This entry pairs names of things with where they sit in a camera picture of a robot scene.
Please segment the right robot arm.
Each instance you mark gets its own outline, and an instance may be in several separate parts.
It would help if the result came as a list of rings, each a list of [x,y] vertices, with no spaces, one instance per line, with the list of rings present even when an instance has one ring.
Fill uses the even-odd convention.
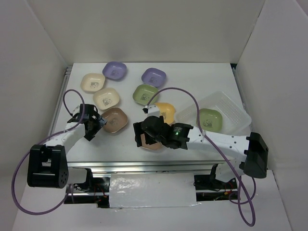
[[[210,184],[221,188],[235,177],[247,175],[255,179],[267,176],[269,148],[258,133],[249,136],[233,136],[210,131],[201,132],[198,127],[176,123],[168,125],[162,117],[149,116],[133,124],[135,142],[142,140],[152,145],[157,142],[170,149],[217,151],[230,161],[215,164],[210,173]]]

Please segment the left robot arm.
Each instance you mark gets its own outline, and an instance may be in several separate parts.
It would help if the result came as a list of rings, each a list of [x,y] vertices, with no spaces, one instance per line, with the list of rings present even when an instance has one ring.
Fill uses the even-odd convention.
[[[107,120],[93,104],[81,104],[67,121],[64,131],[43,144],[33,145],[29,153],[27,184],[30,187],[62,189],[68,184],[66,155],[82,138],[91,141]]]

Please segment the brown panda plate front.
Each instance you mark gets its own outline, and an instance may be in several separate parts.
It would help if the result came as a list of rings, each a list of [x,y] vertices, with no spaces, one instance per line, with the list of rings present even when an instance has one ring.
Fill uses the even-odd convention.
[[[151,151],[157,151],[162,148],[162,144],[159,142],[156,142],[154,144],[146,144],[145,135],[141,135],[141,147],[147,150]]]

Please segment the brown panda plate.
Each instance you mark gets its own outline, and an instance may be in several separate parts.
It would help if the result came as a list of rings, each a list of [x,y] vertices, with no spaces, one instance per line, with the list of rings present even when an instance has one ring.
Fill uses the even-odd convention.
[[[128,116],[118,107],[113,107],[101,114],[107,120],[103,129],[109,133],[116,133],[128,123]]]
[[[159,142],[156,142],[154,144],[146,144],[145,135],[141,135],[141,147],[147,150],[151,151],[157,151],[162,148],[162,144]]]

